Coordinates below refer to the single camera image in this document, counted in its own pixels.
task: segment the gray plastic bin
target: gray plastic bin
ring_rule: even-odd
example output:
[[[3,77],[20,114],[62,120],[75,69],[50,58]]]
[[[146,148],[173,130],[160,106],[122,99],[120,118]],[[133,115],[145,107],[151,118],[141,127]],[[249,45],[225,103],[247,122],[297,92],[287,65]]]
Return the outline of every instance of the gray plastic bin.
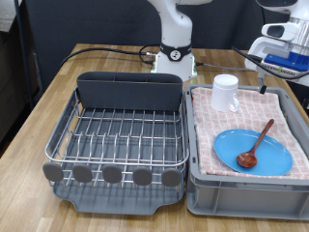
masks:
[[[191,90],[212,85],[190,84],[185,88],[189,133],[189,174],[187,180],[187,208],[196,215],[232,216],[249,218],[309,219],[309,181],[280,180],[218,175],[199,172],[196,134],[193,122]],[[257,87],[239,86],[257,90]],[[309,129],[288,93],[281,88],[268,87],[267,92],[277,94],[288,125],[309,155]]]

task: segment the white mug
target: white mug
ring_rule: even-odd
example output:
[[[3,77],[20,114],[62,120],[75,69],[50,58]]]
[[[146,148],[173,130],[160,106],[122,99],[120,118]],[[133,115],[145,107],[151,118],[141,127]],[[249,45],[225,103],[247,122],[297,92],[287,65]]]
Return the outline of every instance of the white mug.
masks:
[[[216,76],[212,87],[211,107],[222,112],[238,111],[238,87],[239,80],[234,75]]]

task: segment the pink checkered cloth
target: pink checkered cloth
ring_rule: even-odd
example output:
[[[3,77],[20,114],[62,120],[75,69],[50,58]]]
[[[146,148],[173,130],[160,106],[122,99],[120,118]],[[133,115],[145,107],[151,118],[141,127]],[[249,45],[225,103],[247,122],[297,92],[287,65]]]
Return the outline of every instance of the pink checkered cloth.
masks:
[[[309,180],[309,162],[297,140],[293,137],[279,106],[278,96],[255,91],[239,90],[240,110],[237,113],[219,112],[211,107],[212,89],[192,90],[194,125],[197,134],[199,167],[201,174]],[[294,167],[286,176],[256,176],[238,173],[216,155],[213,141],[217,135],[231,129],[262,131],[273,118],[275,123],[267,135],[281,142],[292,154]]]

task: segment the wooden spoon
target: wooden spoon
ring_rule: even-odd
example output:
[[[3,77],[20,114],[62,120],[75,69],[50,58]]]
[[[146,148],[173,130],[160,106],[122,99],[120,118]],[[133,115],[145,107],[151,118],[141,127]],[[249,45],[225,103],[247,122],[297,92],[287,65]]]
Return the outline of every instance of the wooden spoon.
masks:
[[[267,125],[265,126],[264,130],[258,137],[258,140],[254,144],[253,148],[249,152],[241,153],[240,155],[237,156],[237,161],[240,166],[254,167],[257,164],[258,160],[255,157],[255,150],[257,149],[260,142],[262,141],[264,136],[267,134],[267,132],[269,131],[273,123],[274,123],[274,120],[270,119]]]

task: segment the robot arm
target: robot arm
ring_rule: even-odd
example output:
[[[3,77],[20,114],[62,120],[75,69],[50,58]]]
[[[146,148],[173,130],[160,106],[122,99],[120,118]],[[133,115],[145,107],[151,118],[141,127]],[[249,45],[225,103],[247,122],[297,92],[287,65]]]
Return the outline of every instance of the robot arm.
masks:
[[[161,48],[155,57],[153,73],[172,73],[183,81],[196,75],[191,54],[191,19],[177,5],[200,5],[212,0],[148,0],[161,18]]]
[[[267,24],[263,37],[251,46],[250,55],[261,58],[263,67],[287,78],[304,77],[297,82],[309,86],[309,3],[308,0],[257,0],[263,8],[291,15],[287,23]],[[247,69],[258,71],[259,82],[269,72],[249,60]]]

